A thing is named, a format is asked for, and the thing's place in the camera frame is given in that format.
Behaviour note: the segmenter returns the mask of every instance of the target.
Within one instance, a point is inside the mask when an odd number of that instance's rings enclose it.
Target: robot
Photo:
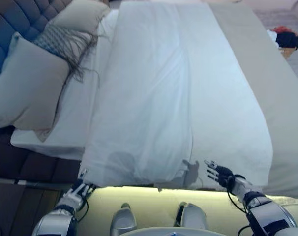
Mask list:
[[[208,177],[218,182],[230,194],[237,196],[243,203],[249,227],[255,236],[298,236],[298,228],[293,217],[282,206],[267,198],[261,188],[255,187],[245,177],[234,175],[226,167],[213,161],[206,161]],[[87,204],[88,197],[97,186],[85,183],[82,173],[72,188],[66,192],[56,207],[36,225],[32,236],[75,236],[77,224],[81,219],[75,218],[75,212]],[[111,224],[110,236],[219,236],[207,231],[204,212],[193,204],[183,203],[179,206],[174,227],[156,227],[137,230],[136,219],[128,204],[115,214]]]

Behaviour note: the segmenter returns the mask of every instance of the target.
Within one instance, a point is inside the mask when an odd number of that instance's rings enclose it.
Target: blue upholstered headboard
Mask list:
[[[11,36],[19,32],[32,41],[50,19],[62,11],[71,0],[0,0],[0,72]]]

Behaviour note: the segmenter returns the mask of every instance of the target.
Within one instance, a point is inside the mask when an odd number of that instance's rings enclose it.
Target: red object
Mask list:
[[[284,32],[290,32],[290,33],[294,33],[297,36],[297,33],[293,32],[290,28],[286,27],[286,26],[277,26],[273,29],[271,29],[271,31],[278,33],[284,33]]]

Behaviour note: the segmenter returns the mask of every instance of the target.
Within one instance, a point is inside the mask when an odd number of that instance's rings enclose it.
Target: white pillowcase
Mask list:
[[[100,20],[110,9],[102,2],[77,0],[69,4],[53,20],[52,24],[72,30],[95,34]]]
[[[52,128],[68,72],[66,61],[15,33],[0,75],[0,128]]]

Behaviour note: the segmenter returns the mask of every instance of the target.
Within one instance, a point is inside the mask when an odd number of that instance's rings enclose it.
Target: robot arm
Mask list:
[[[298,236],[298,228],[293,217],[271,199],[261,188],[255,187],[243,176],[234,175],[226,167],[205,161],[208,177],[218,182],[227,192],[237,196],[244,205],[244,213],[256,236]]]
[[[240,210],[246,214],[255,236],[298,236],[293,217],[286,209],[267,198],[261,188],[213,161],[205,163],[209,168],[208,177],[227,188],[228,194],[237,196],[243,203],[244,210]],[[78,220],[75,212],[84,207],[87,198],[96,189],[95,185],[84,183],[81,178],[63,195],[56,207],[39,221],[32,236],[76,235]]]
[[[87,198],[95,189],[95,185],[78,179],[55,208],[37,223],[32,236],[75,236],[78,224],[75,213],[84,207]]]

